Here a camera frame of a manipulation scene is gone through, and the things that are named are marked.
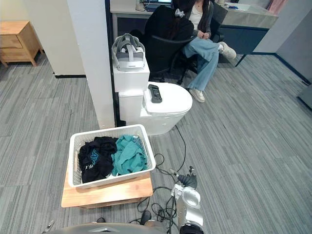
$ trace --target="laptop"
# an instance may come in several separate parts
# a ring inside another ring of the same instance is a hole
[[[145,10],[154,12],[159,6],[171,7],[172,0],[144,0]]]

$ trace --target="white sneaker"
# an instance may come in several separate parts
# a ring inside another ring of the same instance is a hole
[[[197,101],[202,102],[202,103],[205,102],[205,97],[204,97],[202,91],[199,91],[199,90],[197,90],[197,89],[190,89],[189,92],[190,92],[190,94],[193,95],[193,97],[194,97]]]
[[[219,42],[222,46],[223,49],[221,49],[219,52],[220,54],[223,54],[224,57],[226,57],[227,59],[234,59],[236,58],[236,52],[234,49],[232,49],[231,47],[229,47],[225,42],[221,41]]]

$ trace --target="white plastic basket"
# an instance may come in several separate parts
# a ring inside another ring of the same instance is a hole
[[[113,176],[110,175],[106,179],[96,180],[89,183],[82,183],[81,170],[79,168],[78,153],[81,146],[85,145],[85,142],[93,141],[95,137],[116,137],[119,138],[124,134],[135,135],[141,139],[141,147],[144,149],[147,157],[147,170],[140,172],[130,173],[126,175]],[[71,187],[90,188],[104,184],[114,183],[121,180],[135,178],[142,176],[145,173],[149,173],[155,169],[156,162],[152,147],[148,140],[145,128],[143,125],[130,125],[119,128],[103,129],[91,132],[76,133],[70,138],[69,145],[69,159],[68,159],[68,183]]]

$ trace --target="black clothing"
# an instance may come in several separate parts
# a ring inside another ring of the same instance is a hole
[[[158,7],[145,25],[145,34],[140,38],[144,44],[151,35],[167,39],[170,24],[175,19],[175,10],[166,6]],[[194,25],[185,17],[179,20],[179,30],[172,40],[186,40],[193,34]]]
[[[113,170],[111,154],[116,153],[117,138],[96,137],[80,148],[78,158],[83,183],[106,178]]]

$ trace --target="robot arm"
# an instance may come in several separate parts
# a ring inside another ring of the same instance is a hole
[[[175,184],[171,195],[176,200],[178,228],[180,234],[203,234],[203,216],[200,211],[200,195],[196,191],[197,177],[190,167],[190,174],[178,175],[172,171],[182,185]]]

